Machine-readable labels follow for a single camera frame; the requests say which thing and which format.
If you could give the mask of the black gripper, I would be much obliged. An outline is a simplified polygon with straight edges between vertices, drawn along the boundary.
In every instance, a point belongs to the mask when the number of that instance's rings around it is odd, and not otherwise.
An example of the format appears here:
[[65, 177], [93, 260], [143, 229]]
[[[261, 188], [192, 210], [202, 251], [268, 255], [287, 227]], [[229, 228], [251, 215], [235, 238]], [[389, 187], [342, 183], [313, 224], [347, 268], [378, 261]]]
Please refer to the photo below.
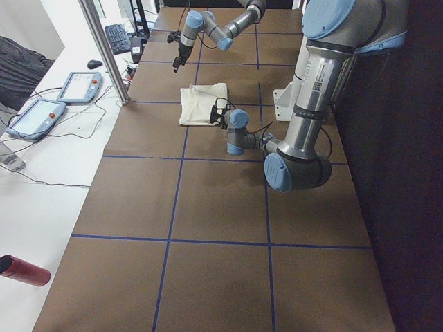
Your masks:
[[186, 46], [186, 45], [180, 43], [179, 47], [178, 47], [178, 52], [179, 52], [179, 54], [175, 58], [174, 63], [172, 65], [173, 66], [173, 71], [175, 73], [178, 72], [178, 70], [179, 70], [179, 68], [180, 68], [180, 66], [182, 64], [185, 64], [187, 62], [189, 56], [192, 53], [192, 47], [191, 46]]

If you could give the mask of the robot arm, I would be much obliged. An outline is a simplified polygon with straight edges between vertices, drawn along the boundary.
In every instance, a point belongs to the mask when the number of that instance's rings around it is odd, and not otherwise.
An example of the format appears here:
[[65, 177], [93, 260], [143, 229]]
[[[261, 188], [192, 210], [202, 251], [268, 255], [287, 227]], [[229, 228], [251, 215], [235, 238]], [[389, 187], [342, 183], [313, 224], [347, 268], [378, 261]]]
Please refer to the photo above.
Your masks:
[[408, 1], [309, 1], [302, 17], [305, 47], [296, 65], [303, 72], [287, 87], [292, 112], [284, 140], [247, 131], [248, 113], [232, 109], [221, 115], [222, 127], [228, 132], [228, 153], [262, 150], [266, 181], [278, 192], [325, 184], [332, 166], [314, 145], [345, 81], [344, 63], [355, 55], [401, 47], [408, 5]]
[[233, 43], [233, 39], [253, 24], [258, 24], [266, 12], [266, 1], [239, 1], [246, 10], [234, 20], [220, 26], [211, 11], [198, 12], [190, 10], [185, 24], [178, 36], [178, 56], [173, 62], [176, 73], [180, 66], [184, 66], [191, 55], [199, 33], [205, 33], [222, 51], [226, 51]]

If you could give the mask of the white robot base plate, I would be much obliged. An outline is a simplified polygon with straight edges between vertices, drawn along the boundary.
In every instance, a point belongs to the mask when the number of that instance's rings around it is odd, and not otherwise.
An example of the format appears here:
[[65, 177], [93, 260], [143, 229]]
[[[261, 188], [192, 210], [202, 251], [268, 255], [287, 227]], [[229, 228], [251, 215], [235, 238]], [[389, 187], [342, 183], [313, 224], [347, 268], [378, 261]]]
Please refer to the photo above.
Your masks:
[[291, 120], [300, 85], [301, 83], [296, 80], [295, 82], [288, 83], [285, 89], [273, 90], [275, 118], [278, 122]]

